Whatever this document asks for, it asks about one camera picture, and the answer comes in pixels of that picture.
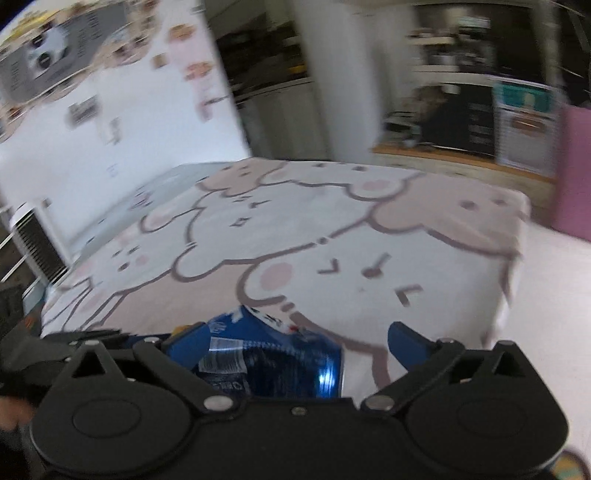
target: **barcode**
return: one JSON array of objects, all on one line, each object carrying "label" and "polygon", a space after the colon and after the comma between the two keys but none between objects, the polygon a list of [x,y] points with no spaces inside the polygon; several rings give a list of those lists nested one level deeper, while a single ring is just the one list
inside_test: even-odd
[{"label": "barcode", "polygon": [[199,371],[206,374],[245,374],[243,341],[212,337],[209,353],[199,361]]}]

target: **cartoon panda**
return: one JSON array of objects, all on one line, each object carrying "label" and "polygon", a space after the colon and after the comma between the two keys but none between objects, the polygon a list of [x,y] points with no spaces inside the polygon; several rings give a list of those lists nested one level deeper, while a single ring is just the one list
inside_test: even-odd
[{"label": "cartoon panda", "polygon": [[37,78],[54,63],[66,57],[68,33],[63,27],[45,25],[42,31],[27,45],[27,60],[33,77]]}]

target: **human hand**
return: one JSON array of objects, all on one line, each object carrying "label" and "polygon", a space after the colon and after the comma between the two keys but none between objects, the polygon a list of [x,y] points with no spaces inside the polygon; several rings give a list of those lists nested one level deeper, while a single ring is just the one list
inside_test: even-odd
[{"label": "human hand", "polygon": [[31,421],[34,414],[35,410],[26,400],[0,397],[0,430],[11,432]]}]

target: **mattress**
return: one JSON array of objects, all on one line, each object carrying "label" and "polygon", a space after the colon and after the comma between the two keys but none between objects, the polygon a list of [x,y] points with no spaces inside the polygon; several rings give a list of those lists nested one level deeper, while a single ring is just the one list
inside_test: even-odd
[{"label": "mattress", "polygon": [[404,375],[387,331],[500,335],[528,199],[401,168],[250,158],[149,210],[49,295],[43,334],[163,333],[244,304],[343,346],[343,395]]}]

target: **black vent grille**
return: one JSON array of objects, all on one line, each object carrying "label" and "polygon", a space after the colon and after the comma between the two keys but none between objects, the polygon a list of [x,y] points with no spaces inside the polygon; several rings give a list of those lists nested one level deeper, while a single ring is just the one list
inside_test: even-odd
[{"label": "black vent grille", "polygon": [[15,226],[30,258],[37,264],[49,282],[54,283],[67,272],[67,266],[57,253],[39,220],[30,211]]}]

